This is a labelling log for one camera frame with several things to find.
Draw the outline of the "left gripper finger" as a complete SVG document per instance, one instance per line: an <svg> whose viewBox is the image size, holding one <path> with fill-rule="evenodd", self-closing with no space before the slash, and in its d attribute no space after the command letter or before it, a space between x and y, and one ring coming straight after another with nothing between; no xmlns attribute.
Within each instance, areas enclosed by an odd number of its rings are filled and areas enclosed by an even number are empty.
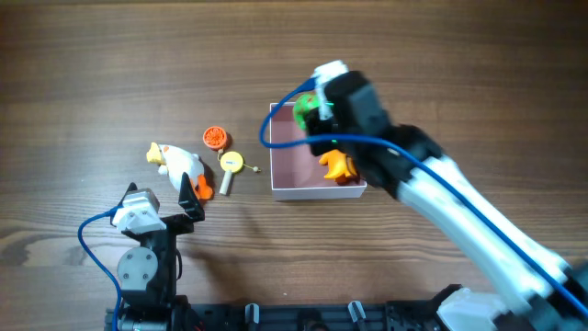
<svg viewBox="0 0 588 331"><path fill-rule="evenodd" d="M186 172L182 174L178 196L178 204L184 209L185 214L193 222L205 220L205 212L196 196L190 178Z"/></svg>
<svg viewBox="0 0 588 331"><path fill-rule="evenodd" d="M110 225L114 225L113 220L114 220L114 215L116 214L116 210L120 209L123 207L123 201L124 198L126 197L126 195L132 191L137 190L137 185L134 182L130 182L128 188L126 189L125 193L123 194L121 200L119 201L119 203L115 206L114 208L114 212L112 213L112 215L110 216Z"/></svg>

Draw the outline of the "white duck toy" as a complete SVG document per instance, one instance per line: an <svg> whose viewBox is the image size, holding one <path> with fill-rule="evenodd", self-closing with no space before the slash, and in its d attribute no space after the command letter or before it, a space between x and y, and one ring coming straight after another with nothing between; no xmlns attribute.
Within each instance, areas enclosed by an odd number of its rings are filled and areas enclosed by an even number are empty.
<svg viewBox="0 0 588 331"><path fill-rule="evenodd" d="M199 200L212 198L213 188L207 183L205 167L198 154L169 144L151 143L146 160L157 165L158 173L168 176L177 191L181 190L182 177L187 174L189 188Z"/></svg>

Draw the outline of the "green patterned ball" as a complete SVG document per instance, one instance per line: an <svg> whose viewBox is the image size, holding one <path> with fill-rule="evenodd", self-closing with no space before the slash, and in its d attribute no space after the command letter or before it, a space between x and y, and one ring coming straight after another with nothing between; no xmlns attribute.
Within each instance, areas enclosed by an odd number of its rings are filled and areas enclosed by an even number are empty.
<svg viewBox="0 0 588 331"><path fill-rule="evenodd" d="M304 93L296 100L292 115L302 131L308 131L320 120L319 107L319 98L313 93Z"/></svg>

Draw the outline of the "yellow rattle drum toy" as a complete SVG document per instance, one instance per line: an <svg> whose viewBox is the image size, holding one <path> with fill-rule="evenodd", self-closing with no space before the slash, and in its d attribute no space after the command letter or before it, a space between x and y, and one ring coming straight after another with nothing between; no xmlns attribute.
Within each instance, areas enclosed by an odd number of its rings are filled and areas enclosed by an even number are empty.
<svg viewBox="0 0 588 331"><path fill-rule="evenodd" d="M218 161L220 167L224 172L219 193L224 196L229 195L229 190L232 184L232 178L235 174L241 172L243 168L248 168L255 173L259 173L261 169L258 166L250 166L244 162L244 158L241 154L234 151L225 152L220 149L218 151Z"/></svg>

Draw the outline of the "orange dinosaur toy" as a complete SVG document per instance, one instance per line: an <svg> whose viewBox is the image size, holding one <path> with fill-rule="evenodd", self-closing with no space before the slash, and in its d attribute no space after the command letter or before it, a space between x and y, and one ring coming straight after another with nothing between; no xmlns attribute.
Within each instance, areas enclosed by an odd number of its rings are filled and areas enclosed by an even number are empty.
<svg viewBox="0 0 588 331"><path fill-rule="evenodd" d="M338 185L343 185L359 178L353 160L339 150L333 149L322 154L319 158L319 164L327 167L327 173L323 178L332 180Z"/></svg>

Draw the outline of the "orange round slice toy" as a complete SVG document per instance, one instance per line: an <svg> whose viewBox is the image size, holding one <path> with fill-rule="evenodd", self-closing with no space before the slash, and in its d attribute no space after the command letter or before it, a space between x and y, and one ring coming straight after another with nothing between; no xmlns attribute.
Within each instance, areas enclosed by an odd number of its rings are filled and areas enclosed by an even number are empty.
<svg viewBox="0 0 588 331"><path fill-rule="evenodd" d="M202 140L209 149L218 151L228 145L229 135L222 127L211 126L204 131Z"/></svg>

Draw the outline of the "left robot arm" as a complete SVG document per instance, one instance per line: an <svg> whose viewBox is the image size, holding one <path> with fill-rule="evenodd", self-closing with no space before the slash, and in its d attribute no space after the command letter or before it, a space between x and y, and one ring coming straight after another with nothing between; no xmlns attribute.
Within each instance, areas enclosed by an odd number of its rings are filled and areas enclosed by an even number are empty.
<svg viewBox="0 0 588 331"><path fill-rule="evenodd" d="M204 330L205 324L185 295L176 293L182 257L176 246L181 234L194 232L205 212L188 174L180 177L178 204L182 213L160 217L153 191L131 183L110 216L110 223L139 243L117 266L120 302L105 316L106 330Z"/></svg>

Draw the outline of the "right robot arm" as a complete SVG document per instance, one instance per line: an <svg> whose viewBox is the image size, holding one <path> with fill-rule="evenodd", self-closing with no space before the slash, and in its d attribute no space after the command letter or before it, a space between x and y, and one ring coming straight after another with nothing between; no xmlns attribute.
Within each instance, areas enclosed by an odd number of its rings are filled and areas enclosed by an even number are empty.
<svg viewBox="0 0 588 331"><path fill-rule="evenodd" d="M486 276L492 294L460 288L435 305L448 330L584 330L587 269L573 269L521 232L469 183L423 131L395 125L374 86L340 62L314 70L318 108L308 134L327 133L321 154L346 154L373 187L438 227Z"/></svg>

